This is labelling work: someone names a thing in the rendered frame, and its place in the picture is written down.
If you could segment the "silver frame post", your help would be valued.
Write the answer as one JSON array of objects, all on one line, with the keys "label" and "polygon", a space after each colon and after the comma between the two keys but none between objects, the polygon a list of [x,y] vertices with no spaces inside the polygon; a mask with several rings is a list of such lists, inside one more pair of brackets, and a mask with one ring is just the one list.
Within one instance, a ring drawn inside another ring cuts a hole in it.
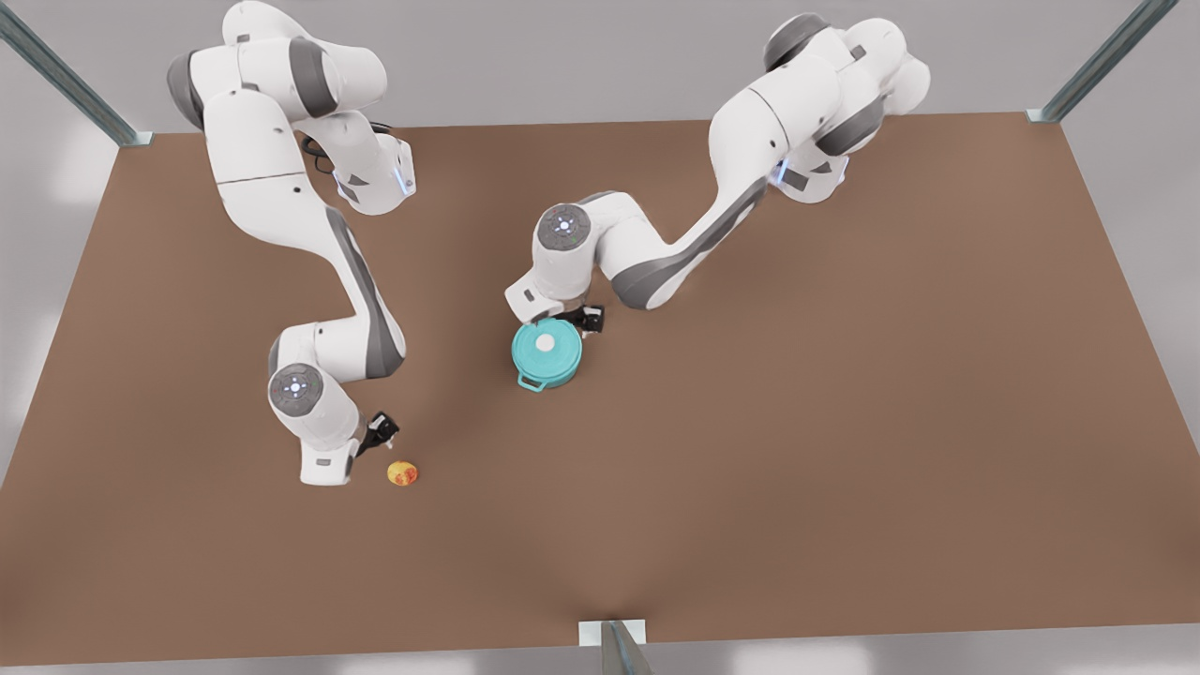
[{"label": "silver frame post", "polygon": [[1025,110],[1026,120],[1061,124],[1177,4],[1178,0],[1141,0],[1045,104]]},{"label": "silver frame post", "polygon": [[581,621],[578,645],[598,646],[602,675],[655,675],[643,646],[647,644],[644,619]]},{"label": "silver frame post", "polygon": [[0,38],[96,129],[101,129],[110,141],[115,142],[116,147],[142,148],[151,144],[154,133],[133,129],[120,112],[86,84],[74,68],[68,67],[68,64],[56,55],[56,52],[52,50],[25,20],[8,8],[5,0],[0,0]]}]

